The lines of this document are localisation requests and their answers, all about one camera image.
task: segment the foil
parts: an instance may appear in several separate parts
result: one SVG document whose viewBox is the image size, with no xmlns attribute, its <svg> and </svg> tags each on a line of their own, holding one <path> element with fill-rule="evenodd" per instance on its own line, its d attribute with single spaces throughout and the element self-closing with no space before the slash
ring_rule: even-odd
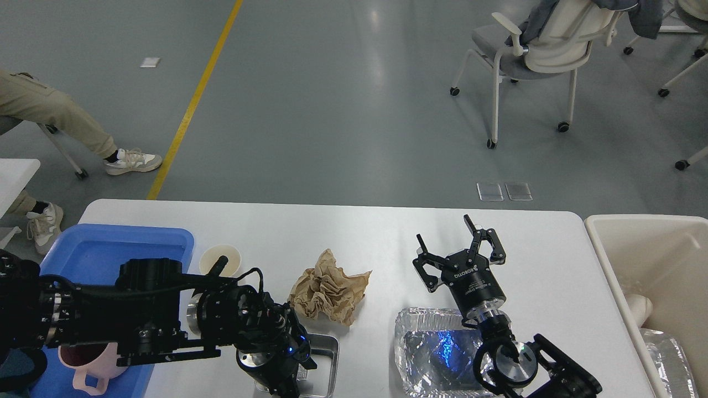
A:
<svg viewBox="0 0 708 398">
<path fill-rule="evenodd" d="M 481 345 L 477 330 L 464 328 L 455 309 L 406 308 L 396 317 L 396 367 L 414 398 L 495 397 L 474 378 L 472 360 Z M 491 366 L 488 356 L 482 373 Z"/>
<path fill-rule="evenodd" d="M 696 383 L 683 348 L 670 334 L 640 329 L 646 349 L 654 361 L 670 398 L 698 398 Z"/>
</svg>

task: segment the blue light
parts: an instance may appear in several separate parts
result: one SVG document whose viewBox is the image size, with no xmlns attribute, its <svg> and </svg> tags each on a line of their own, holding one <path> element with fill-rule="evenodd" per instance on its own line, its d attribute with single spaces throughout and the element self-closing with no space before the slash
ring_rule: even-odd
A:
<svg viewBox="0 0 708 398">
<path fill-rule="evenodd" d="M 442 346 L 440 356 L 445 359 L 445 364 L 449 368 L 450 356 L 452 355 L 452 346 L 454 345 L 452 342 L 452 335 L 450 335 L 450 331 L 439 331 L 438 338 L 440 339 L 440 345 Z"/>
</svg>

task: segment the metal tray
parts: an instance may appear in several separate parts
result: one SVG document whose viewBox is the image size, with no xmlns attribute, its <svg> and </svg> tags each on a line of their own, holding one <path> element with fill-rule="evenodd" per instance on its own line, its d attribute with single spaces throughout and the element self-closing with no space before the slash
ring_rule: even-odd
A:
<svg viewBox="0 0 708 398">
<path fill-rule="evenodd" d="M 464 328 L 456 309 L 405 308 L 396 318 L 394 354 L 406 394 L 413 398 L 490 398 L 474 378 L 479 331 Z M 482 363 L 483 369 L 489 366 Z"/>
<path fill-rule="evenodd" d="M 308 371 L 300 366 L 297 371 L 300 396 L 307 398 L 332 398 L 334 382 L 337 378 L 339 341 L 334 336 L 327 334 L 309 333 L 308 335 L 310 346 L 312 347 L 311 356 L 317 362 L 317 369 Z M 327 362 L 330 362 L 329 372 L 326 372 L 326 367 L 324 366 Z M 327 386 L 326 392 L 324 392 L 324 385 Z M 256 382 L 256 389 L 266 394 L 268 393 L 268 389 L 259 382 Z"/>
</svg>

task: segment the white sneaker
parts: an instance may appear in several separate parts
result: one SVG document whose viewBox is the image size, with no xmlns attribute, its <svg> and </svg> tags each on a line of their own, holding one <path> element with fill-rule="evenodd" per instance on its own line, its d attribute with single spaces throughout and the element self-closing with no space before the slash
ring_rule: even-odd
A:
<svg viewBox="0 0 708 398">
<path fill-rule="evenodd" d="M 42 214 L 29 212 L 26 217 L 30 219 L 27 223 L 27 239 L 34 239 L 35 249 L 44 256 L 62 233 L 59 224 L 64 218 L 64 211 L 61 207 L 50 203 Z"/>
<path fill-rule="evenodd" d="M 113 163 L 103 161 L 103 164 L 105 165 L 105 172 L 111 176 L 117 176 L 130 171 L 140 171 L 144 173 L 145 171 L 153 171 L 160 167 L 162 157 L 160 157 L 160 155 L 144 154 L 140 149 L 132 149 L 130 151 L 119 149 L 117 161 Z"/>
</svg>

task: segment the khaki pants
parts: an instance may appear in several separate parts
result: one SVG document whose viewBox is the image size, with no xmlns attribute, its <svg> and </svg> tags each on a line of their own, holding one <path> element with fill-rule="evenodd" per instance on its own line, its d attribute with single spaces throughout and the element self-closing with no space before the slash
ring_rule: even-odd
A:
<svg viewBox="0 0 708 398">
<path fill-rule="evenodd" d="M 15 201 L 10 205 L 10 208 L 7 210 L 7 214 L 26 215 L 35 207 L 36 204 L 37 200 L 31 197 L 30 194 L 23 189 L 17 199 L 15 199 Z"/>
<path fill-rule="evenodd" d="M 117 150 L 113 137 L 71 97 L 21 74 L 0 70 L 0 115 L 54 125 L 102 159 Z"/>
</svg>

